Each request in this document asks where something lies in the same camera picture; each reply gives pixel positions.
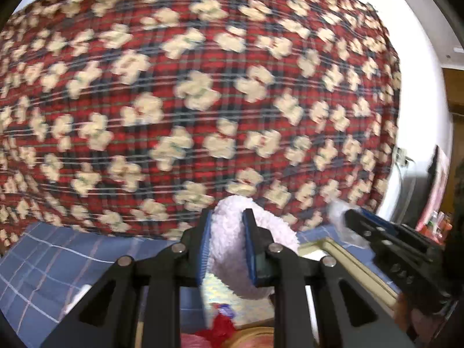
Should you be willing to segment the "red plaid bear quilt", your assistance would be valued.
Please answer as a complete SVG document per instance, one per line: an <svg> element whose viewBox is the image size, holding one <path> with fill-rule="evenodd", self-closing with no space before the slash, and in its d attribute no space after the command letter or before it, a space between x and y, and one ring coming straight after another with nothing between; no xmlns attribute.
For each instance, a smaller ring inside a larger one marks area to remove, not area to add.
<svg viewBox="0 0 464 348"><path fill-rule="evenodd" d="M242 196L296 231L383 201L400 61L359 0L36 0L1 29L1 248L174 239Z"/></svg>

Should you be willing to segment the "wall power socket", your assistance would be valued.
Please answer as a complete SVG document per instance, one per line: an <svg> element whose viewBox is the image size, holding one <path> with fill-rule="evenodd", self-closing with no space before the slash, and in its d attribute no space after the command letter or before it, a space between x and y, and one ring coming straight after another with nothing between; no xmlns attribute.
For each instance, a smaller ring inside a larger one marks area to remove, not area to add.
<svg viewBox="0 0 464 348"><path fill-rule="evenodd" d="M394 164L399 167L408 167L410 163L413 163L404 148L396 147L394 152Z"/></svg>

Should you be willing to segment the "red embroidered drawstring pouch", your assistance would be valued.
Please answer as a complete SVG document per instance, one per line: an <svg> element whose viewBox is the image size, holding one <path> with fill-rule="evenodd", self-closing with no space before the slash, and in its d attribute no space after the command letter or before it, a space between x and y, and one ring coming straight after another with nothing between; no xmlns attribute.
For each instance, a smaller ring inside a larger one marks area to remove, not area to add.
<svg viewBox="0 0 464 348"><path fill-rule="evenodd" d="M210 347L221 347L227 340L231 339L237 332L233 321L230 317L218 313L213 322L212 327L204 329L195 333L196 336L200 336L205 339Z"/></svg>

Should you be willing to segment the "red plastic bag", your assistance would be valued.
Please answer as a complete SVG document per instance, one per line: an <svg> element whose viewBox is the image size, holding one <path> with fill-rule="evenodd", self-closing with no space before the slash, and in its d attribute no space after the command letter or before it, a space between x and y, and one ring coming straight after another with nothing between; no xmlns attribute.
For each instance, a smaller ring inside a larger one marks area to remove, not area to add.
<svg viewBox="0 0 464 348"><path fill-rule="evenodd" d="M437 244L444 245L448 234L452 230L452 216L442 211L434 211L430 219L419 224L416 230Z"/></svg>

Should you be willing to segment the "white gauze roll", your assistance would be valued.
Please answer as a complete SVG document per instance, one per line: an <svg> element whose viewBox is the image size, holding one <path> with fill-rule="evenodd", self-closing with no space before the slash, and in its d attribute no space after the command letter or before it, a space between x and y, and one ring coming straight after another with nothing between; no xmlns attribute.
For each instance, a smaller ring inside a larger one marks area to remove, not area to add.
<svg viewBox="0 0 464 348"><path fill-rule="evenodd" d="M64 309L62 310L62 317L66 316L90 289L90 284L85 284L81 288L75 289L75 292L72 294L72 298L67 301Z"/></svg>

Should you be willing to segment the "tissue box green dots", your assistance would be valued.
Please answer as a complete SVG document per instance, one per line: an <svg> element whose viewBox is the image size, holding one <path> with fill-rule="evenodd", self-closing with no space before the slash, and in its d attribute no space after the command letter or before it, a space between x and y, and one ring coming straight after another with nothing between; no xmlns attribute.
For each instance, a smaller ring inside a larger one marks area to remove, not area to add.
<svg viewBox="0 0 464 348"><path fill-rule="evenodd" d="M212 273L206 273L201 285L204 319L206 325L212 327L217 314L215 304L228 305L233 314L233 324L236 328L258 325L274 319L274 306L268 298L247 300L236 296L219 278Z"/></svg>

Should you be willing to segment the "clear bag white cotton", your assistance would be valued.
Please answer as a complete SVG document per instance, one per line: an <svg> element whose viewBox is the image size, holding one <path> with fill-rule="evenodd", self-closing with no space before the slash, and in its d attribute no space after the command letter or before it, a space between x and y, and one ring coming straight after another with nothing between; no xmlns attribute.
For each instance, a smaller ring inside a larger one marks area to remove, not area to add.
<svg viewBox="0 0 464 348"><path fill-rule="evenodd" d="M327 207L326 214L328 221L335 227L337 234L343 243L350 244L361 249L367 249L367 247L369 247L368 241L347 226L345 213L350 210L361 212L361 207L353 206L340 199L333 199L329 202Z"/></svg>

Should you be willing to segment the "wooden door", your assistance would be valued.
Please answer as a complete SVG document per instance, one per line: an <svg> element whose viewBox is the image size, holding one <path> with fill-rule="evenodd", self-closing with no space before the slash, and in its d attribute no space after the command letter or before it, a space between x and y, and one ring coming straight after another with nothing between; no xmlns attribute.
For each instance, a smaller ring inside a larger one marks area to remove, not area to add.
<svg viewBox="0 0 464 348"><path fill-rule="evenodd" d="M463 161L463 70L443 68L448 110L452 115L452 154L441 211L454 211L455 172Z"/></svg>

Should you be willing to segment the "blue plaid tablecloth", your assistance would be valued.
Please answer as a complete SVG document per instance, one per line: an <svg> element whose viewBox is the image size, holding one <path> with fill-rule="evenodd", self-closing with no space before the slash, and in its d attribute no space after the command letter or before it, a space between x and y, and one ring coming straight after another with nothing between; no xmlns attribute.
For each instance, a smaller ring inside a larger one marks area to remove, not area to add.
<svg viewBox="0 0 464 348"><path fill-rule="evenodd" d="M39 347L75 296L117 258L142 260L170 245L35 223L1 258L1 311L26 347Z"/></svg>

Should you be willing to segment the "gold rectangular tin box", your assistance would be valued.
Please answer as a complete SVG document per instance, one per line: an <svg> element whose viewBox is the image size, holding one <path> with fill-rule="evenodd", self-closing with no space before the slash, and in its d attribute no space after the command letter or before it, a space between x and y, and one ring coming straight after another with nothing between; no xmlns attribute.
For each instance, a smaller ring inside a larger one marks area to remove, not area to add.
<svg viewBox="0 0 464 348"><path fill-rule="evenodd" d="M298 254L305 258L320 259L321 252L332 255L378 302L378 304L390 315L393 316L396 306L397 293L388 285L388 282L381 279L367 265L363 264L348 250L341 247L335 240L325 237L315 242L301 244Z"/></svg>

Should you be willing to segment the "round gold tin pink lid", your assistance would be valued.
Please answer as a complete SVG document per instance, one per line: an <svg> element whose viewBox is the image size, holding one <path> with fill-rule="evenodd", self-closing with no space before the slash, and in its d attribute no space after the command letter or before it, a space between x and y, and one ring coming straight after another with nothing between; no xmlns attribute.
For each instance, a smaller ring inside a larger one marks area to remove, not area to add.
<svg viewBox="0 0 464 348"><path fill-rule="evenodd" d="M222 344L223 348L273 348L274 328L255 327L235 332Z"/></svg>

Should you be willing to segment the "black monitor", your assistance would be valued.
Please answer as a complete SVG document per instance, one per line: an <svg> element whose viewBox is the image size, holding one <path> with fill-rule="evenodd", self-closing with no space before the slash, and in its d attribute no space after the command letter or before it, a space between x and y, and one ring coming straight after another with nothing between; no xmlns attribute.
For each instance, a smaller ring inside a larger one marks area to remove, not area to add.
<svg viewBox="0 0 464 348"><path fill-rule="evenodd" d="M437 145L428 170L429 177L425 193L426 203L415 228L418 232L429 223L433 215L440 209L447 185L449 165L449 158L444 150Z"/></svg>

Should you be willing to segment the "pink white crochet cloth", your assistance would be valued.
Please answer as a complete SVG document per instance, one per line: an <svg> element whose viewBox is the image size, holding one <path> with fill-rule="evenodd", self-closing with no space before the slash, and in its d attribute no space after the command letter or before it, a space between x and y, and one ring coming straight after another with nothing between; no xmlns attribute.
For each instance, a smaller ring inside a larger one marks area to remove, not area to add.
<svg viewBox="0 0 464 348"><path fill-rule="evenodd" d="M204 337L193 334L181 334L181 348L211 348L211 343Z"/></svg>

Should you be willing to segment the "pale pink fluffy pad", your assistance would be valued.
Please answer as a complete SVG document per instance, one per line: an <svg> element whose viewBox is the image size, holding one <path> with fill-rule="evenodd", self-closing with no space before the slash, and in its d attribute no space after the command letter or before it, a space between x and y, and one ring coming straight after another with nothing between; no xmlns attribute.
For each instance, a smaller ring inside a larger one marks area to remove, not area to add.
<svg viewBox="0 0 464 348"><path fill-rule="evenodd" d="M249 279L246 261L243 212L253 211L259 227L271 232L274 242L297 251L299 241L289 224L245 196L228 196L217 203L212 214L209 270L237 296L258 300L274 293L271 287L257 288Z"/></svg>

